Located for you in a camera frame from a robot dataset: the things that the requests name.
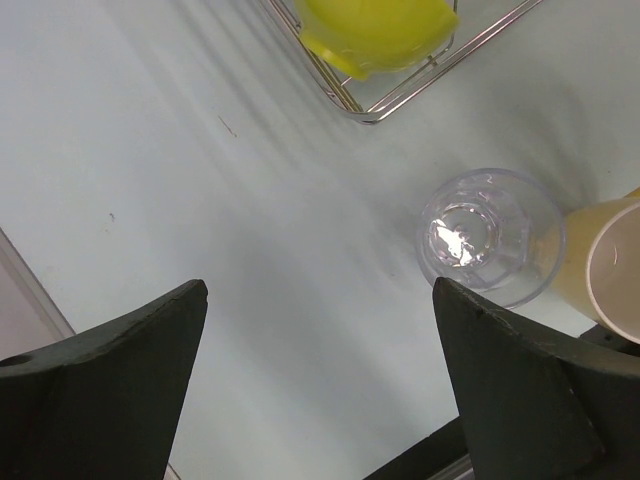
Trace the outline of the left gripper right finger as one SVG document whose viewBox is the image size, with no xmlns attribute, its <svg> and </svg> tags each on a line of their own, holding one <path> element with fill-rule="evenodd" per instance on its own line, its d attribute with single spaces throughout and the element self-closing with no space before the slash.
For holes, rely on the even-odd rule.
<svg viewBox="0 0 640 480">
<path fill-rule="evenodd" d="M 637 345 L 571 337 L 451 279 L 432 297 L 476 478 L 638 478 Z"/>
</svg>

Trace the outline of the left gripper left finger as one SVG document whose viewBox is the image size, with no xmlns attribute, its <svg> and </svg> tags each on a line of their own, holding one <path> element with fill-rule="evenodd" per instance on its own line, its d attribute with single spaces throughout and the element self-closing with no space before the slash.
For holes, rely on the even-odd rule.
<svg viewBox="0 0 640 480">
<path fill-rule="evenodd" d="M 149 304 L 1 362 L 4 479 L 161 479 L 205 325 L 190 280 Z"/>
</svg>

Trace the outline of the cream mug yellow handle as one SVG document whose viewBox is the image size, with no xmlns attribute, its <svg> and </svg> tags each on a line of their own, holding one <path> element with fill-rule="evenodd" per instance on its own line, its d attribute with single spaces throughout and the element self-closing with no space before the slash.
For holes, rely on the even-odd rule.
<svg viewBox="0 0 640 480">
<path fill-rule="evenodd" d="M 554 289 L 574 309 L 639 342 L 639 192 L 565 217 L 565 256 Z"/>
</svg>

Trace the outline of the clear plastic cup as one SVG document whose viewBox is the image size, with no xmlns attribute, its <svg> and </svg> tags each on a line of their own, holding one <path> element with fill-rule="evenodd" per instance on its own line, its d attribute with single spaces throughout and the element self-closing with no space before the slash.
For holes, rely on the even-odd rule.
<svg viewBox="0 0 640 480">
<path fill-rule="evenodd" d="M 504 308 L 551 286 L 566 252 L 564 216 L 519 172 L 484 168 L 439 187 L 420 214 L 416 253 L 429 284 L 449 278 Z"/>
</svg>

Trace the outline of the metal wire dish rack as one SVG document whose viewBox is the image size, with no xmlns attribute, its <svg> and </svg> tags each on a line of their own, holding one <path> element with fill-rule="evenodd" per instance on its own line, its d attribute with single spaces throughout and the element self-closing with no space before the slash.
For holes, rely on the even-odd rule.
<svg viewBox="0 0 640 480">
<path fill-rule="evenodd" d="M 285 38 L 285 45 L 307 83 L 346 117 L 374 125 L 415 99 L 540 3 L 539 0 L 450 1 L 448 5 L 458 15 L 459 26 L 441 47 L 417 65 L 372 74 L 364 82 L 339 71 L 303 46 L 302 23 L 293 2 L 261 1 L 259 5 Z"/>
</svg>

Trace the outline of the lime green bowl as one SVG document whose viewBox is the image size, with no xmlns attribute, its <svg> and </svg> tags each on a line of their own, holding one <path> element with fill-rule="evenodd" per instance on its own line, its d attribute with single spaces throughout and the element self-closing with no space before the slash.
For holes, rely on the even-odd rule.
<svg viewBox="0 0 640 480">
<path fill-rule="evenodd" d="M 294 8 L 301 43 L 359 81 L 420 63 L 459 25 L 446 1 L 307 0 Z"/>
</svg>

